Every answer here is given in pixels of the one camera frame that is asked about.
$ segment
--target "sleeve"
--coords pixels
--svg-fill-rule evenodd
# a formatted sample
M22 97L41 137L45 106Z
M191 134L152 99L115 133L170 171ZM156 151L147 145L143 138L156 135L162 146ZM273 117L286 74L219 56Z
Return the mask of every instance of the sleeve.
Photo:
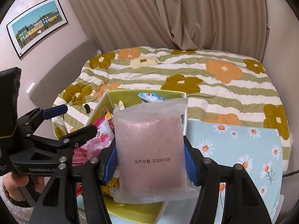
M31 217L33 207L31 208L23 208L19 206L15 206L10 200L7 198L5 191L4 191L4 184L3 184L3 177L0 177L0 196L4 201L6 207L13 215L13 217L17 220L19 224L28 224L29 219Z

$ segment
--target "picture frame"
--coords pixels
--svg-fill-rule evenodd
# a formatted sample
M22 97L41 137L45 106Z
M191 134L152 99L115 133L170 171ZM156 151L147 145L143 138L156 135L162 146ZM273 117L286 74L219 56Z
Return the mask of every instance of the picture frame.
M67 23L59 0L45 0L20 14L6 28L21 58L42 38Z

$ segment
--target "striped quilt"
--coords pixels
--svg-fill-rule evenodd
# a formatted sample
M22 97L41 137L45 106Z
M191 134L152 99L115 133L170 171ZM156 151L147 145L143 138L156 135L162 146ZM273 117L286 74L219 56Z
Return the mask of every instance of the striped quilt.
M151 47L119 49L88 60L77 80L54 102L68 112L52 119L55 135L85 126L107 90L163 89L187 93L188 119L275 128L282 142L283 170L291 140L278 93L262 64L253 58L211 50L170 50Z

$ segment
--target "gray headboard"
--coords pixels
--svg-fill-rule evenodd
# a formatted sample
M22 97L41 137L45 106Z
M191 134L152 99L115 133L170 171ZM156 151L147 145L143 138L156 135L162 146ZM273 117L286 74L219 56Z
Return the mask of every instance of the gray headboard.
M87 40L62 58L40 81L29 95L39 108L51 108L53 102L80 75L85 62L97 51L92 40Z

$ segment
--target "strawberry image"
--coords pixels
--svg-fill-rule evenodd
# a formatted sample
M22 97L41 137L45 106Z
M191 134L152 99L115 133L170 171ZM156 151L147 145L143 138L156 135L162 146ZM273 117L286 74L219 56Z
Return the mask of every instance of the strawberry image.
M102 133L100 136L101 142L106 143L108 141L109 135L108 133Z

